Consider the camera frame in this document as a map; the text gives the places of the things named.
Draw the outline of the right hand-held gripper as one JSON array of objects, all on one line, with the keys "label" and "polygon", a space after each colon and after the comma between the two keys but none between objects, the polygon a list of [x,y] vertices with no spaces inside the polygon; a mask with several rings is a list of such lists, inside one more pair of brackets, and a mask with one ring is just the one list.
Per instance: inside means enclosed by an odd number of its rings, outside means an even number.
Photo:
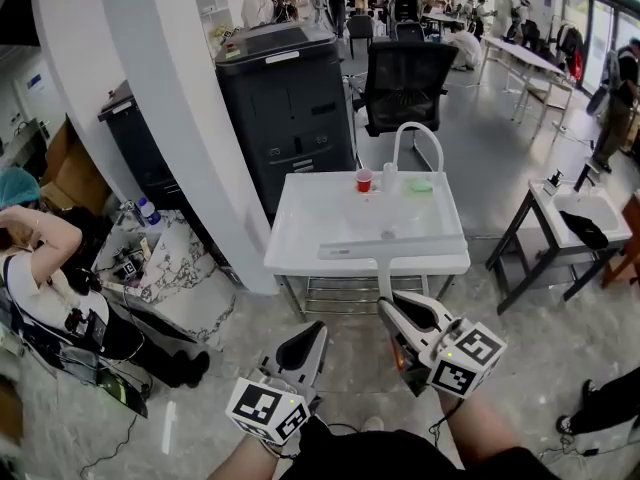
[{"label": "right hand-held gripper", "polygon": [[507,344],[481,323],[454,321],[436,299],[413,291],[380,297],[378,314],[394,338],[414,352],[403,379],[415,396],[428,386],[468,398],[497,366]]}]

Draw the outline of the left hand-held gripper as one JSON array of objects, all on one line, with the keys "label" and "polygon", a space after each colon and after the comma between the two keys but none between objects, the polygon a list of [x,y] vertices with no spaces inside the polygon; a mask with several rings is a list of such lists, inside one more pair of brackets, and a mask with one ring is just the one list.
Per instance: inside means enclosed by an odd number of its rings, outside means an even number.
[{"label": "left hand-held gripper", "polygon": [[225,414],[243,432],[285,445],[321,402],[315,381],[323,371],[327,341],[322,321],[296,324],[276,334],[261,366],[237,379]]}]

